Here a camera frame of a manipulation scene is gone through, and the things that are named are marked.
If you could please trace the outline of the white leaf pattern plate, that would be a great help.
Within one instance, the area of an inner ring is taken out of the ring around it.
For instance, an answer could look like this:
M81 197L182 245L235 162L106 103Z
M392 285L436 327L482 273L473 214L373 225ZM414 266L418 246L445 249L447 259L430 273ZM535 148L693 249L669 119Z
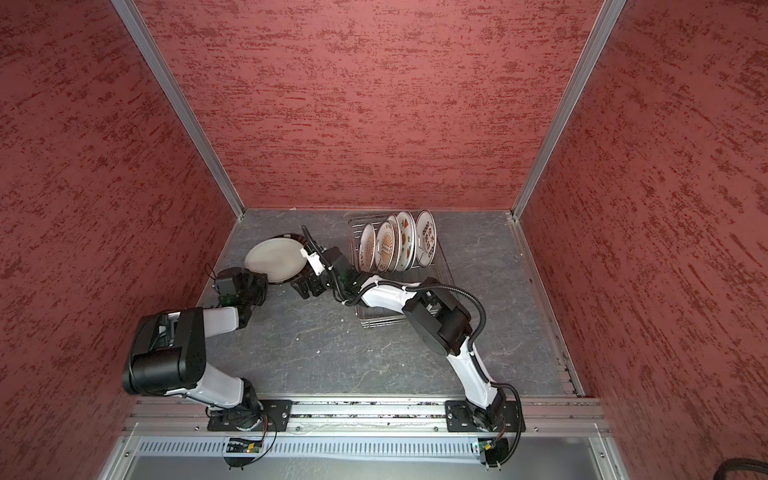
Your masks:
M266 274L270 284L281 284L289 281L307 264L301 249L267 246L262 241L247 253L244 267L254 273Z

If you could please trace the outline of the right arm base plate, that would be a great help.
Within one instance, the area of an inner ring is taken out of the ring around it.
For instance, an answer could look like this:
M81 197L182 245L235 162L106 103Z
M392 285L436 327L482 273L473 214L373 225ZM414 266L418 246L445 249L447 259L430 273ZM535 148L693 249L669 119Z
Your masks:
M527 430L521 410L514 400L495 402L488 409L475 406L467 400L448 400L444 403L449 432L524 433Z

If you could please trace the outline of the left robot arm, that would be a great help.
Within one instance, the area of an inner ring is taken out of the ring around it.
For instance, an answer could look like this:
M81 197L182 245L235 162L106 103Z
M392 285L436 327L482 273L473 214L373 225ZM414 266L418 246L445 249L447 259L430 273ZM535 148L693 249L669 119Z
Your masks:
M214 275L218 304L164 310L139 320L122 374L126 393L178 397L206 408L210 430L267 428L268 415L252 383L207 360L206 341L247 327L264 303L268 276L233 267Z

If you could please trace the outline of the dark rimmed patterned plate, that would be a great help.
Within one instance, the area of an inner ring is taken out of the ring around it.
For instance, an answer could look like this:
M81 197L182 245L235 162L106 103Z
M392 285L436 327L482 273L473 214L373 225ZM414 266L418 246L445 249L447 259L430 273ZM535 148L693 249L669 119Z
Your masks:
M300 234L284 233L264 240L263 244L267 246L301 249L307 244L307 239Z

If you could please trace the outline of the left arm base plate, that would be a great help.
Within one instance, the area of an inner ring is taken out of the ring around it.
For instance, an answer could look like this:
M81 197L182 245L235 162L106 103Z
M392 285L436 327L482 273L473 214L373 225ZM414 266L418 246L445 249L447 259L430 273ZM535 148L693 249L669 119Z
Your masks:
M252 411L238 406L232 409L209 410L209 432L235 432L250 434L268 430L284 432L291 415L293 402L288 399L261 400Z

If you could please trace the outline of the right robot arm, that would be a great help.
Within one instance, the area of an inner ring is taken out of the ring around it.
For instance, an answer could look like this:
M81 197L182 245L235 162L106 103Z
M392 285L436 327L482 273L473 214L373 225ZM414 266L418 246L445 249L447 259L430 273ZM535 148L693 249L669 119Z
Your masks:
M477 430L518 435L524 431L519 393L492 379L476 349L487 323L476 296L432 277L403 283L358 270L338 248L322 247L307 226L301 229L306 238L301 254L337 302L402 314L424 344L447 359L464 391L459 404Z

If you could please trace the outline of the watermelon print white plate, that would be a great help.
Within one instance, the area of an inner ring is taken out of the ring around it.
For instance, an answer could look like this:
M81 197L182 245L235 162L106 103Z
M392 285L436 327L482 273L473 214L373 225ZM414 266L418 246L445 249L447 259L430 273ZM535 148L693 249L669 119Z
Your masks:
M401 238L400 257L396 270L405 271L412 267L415 257L415 220L407 211L399 212L396 218Z

